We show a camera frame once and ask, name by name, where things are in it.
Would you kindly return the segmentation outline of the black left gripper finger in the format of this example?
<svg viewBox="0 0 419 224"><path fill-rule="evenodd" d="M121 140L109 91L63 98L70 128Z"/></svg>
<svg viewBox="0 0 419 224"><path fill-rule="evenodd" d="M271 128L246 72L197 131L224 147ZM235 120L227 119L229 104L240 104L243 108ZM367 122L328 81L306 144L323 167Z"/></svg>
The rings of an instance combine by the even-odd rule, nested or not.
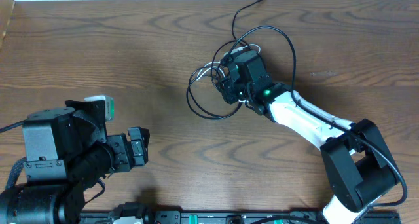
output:
<svg viewBox="0 0 419 224"><path fill-rule="evenodd" d="M137 148L148 148L150 138L149 129L142 127L131 127L128 129L128 134L130 136L131 143L135 145Z"/></svg>
<svg viewBox="0 0 419 224"><path fill-rule="evenodd" d="M148 145L141 141L132 142L134 166L145 166L148 162Z"/></svg>

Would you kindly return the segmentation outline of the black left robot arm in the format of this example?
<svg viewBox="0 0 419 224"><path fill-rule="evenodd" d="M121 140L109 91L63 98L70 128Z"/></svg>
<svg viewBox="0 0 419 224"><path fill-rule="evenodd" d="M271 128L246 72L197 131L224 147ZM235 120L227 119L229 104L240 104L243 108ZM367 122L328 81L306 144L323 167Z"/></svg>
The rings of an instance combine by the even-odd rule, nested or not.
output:
<svg viewBox="0 0 419 224"><path fill-rule="evenodd" d="M94 96L30 114L22 127L26 156L1 193L2 223L79 223L87 189L115 173L145 166L150 132L108 135L114 101Z"/></svg>

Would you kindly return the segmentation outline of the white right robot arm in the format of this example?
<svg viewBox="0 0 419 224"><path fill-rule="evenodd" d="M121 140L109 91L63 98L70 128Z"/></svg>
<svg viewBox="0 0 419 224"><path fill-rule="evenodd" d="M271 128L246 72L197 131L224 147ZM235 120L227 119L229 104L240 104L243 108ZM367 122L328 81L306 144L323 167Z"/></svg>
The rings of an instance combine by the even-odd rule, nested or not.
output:
<svg viewBox="0 0 419 224"><path fill-rule="evenodd" d="M333 191L322 211L327 223L356 223L390 189L405 184L372 121L354 123L327 113L302 98L293 85L274 83L263 66L234 65L218 87L227 103L248 103L320 150Z"/></svg>

